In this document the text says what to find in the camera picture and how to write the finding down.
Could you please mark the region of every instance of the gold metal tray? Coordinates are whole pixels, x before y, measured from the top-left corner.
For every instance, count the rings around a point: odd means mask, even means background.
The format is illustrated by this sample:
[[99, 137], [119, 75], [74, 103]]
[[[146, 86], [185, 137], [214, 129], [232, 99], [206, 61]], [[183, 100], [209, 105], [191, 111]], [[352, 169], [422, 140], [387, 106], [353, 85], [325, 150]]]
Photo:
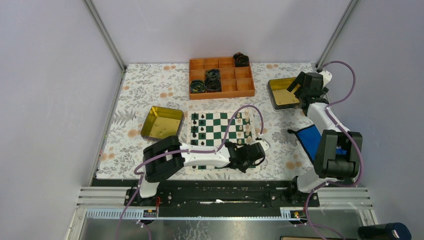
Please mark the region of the gold metal tray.
[[299, 105], [299, 100], [293, 94], [299, 88], [299, 85], [292, 92], [287, 91], [287, 88], [295, 79], [295, 77], [289, 77], [268, 81], [268, 93], [274, 110], [291, 109]]
[[141, 129], [141, 136], [150, 140], [160, 140], [178, 135], [183, 117], [184, 113], [181, 110], [152, 106]]

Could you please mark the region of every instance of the gray wall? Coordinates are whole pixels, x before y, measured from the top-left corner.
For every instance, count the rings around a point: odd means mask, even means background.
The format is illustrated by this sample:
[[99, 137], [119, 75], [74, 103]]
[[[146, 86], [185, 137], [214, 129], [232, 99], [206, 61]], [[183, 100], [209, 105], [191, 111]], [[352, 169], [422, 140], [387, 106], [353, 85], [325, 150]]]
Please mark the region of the gray wall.
[[0, 239], [63, 239], [120, 71], [81, 0], [0, 3]]
[[[402, 222], [424, 239], [423, 67], [424, 1], [361, 1], [328, 60], [349, 63], [357, 84], [336, 105], [337, 117], [363, 135], [363, 184], [381, 223]], [[344, 97], [352, 76], [328, 67], [332, 101]]]
[[94, 0], [126, 63], [314, 62], [349, 0]]

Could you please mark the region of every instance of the blue cloth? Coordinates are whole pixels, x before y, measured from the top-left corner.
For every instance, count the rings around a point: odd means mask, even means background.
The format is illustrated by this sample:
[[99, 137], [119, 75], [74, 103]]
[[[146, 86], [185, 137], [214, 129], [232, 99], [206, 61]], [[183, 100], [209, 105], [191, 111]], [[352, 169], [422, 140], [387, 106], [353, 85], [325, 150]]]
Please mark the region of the blue cloth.
[[[300, 129], [299, 131], [288, 130], [287, 132], [296, 135], [310, 161], [313, 163], [321, 141], [321, 134], [317, 127], [315, 125], [311, 125]], [[336, 149], [336, 154], [345, 155], [346, 151], [338, 148]]]

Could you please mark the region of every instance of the table surface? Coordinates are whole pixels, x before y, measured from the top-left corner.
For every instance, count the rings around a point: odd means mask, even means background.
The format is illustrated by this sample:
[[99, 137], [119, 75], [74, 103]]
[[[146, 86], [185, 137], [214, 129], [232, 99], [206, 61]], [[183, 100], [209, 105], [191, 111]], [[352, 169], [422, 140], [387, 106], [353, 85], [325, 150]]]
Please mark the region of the table surface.
[[[267, 91], [268, 81], [296, 77], [300, 71], [312, 72], [311, 63], [252, 63], [255, 86], [253, 97], [190, 100], [188, 90], [189, 64], [138, 63], [129, 64], [119, 94], [106, 144], [100, 156], [98, 179], [137, 179], [133, 173], [143, 160], [143, 149], [151, 145], [140, 136], [146, 116], [152, 106], [179, 109], [184, 123], [179, 140], [186, 142], [187, 112], [200, 110], [236, 110], [251, 104], [263, 115], [264, 134], [270, 144], [266, 161], [258, 172], [252, 173], [186, 173], [178, 171], [173, 180], [291, 180], [313, 165], [294, 134], [312, 125], [300, 109], [274, 111]], [[255, 114], [256, 132], [260, 119]]]

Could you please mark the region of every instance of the chessboard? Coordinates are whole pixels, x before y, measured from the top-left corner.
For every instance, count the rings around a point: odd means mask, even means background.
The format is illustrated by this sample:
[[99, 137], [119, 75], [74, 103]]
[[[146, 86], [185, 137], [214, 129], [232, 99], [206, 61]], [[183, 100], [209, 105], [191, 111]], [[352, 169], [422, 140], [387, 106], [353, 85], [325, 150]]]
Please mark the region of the chessboard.
[[[228, 122], [235, 112], [236, 110], [189, 111], [187, 116], [187, 143], [196, 146], [219, 146], [222, 143]], [[243, 145], [251, 144], [255, 139], [253, 115], [248, 109], [243, 109], [232, 120], [225, 141]], [[259, 169], [259, 166], [250, 166], [246, 172], [257, 172]], [[237, 173], [240, 171], [227, 167], [199, 165], [186, 167], [185, 172], [193, 174], [202, 172]]]

